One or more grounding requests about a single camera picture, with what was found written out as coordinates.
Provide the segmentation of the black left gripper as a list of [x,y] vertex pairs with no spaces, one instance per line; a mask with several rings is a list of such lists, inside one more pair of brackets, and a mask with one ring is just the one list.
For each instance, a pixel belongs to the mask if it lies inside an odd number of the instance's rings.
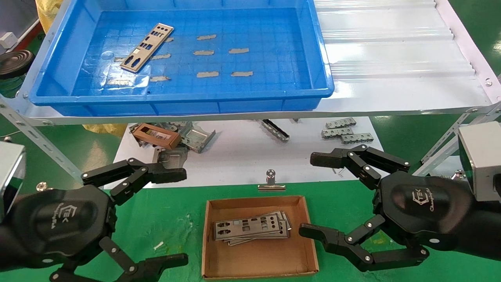
[[[157,282],[166,269],[186,266],[186,253],[152,257],[135,263],[109,237],[123,205],[148,183],[184,181],[184,168],[124,159],[84,172],[75,190],[48,190],[25,196],[8,212],[8,269],[46,268],[63,264],[51,282],[97,282],[75,274],[103,250],[123,269],[117,282]],[[98,187],[120,181],[108,196]]]

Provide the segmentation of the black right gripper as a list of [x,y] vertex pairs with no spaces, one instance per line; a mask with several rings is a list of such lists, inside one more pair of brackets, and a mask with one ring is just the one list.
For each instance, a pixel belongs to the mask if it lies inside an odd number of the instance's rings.
[[[428,257],[420,245],[440,251],[457,250],[458,230],[473,206],[466,184],[440,177],[408,173],[410,163],[381,150],[359,145],[332,152],[312,152],[310,164],[347,168],[370,190],[376,190],[373,212],[377,214],[352,232],[302,223],[299,235],[320,241],[327,253],[345,257],[361,272],[418,266]],[[375,170],[392,173],[385,178]],[[370,253],[362,243],[383,230],[405,249]]]

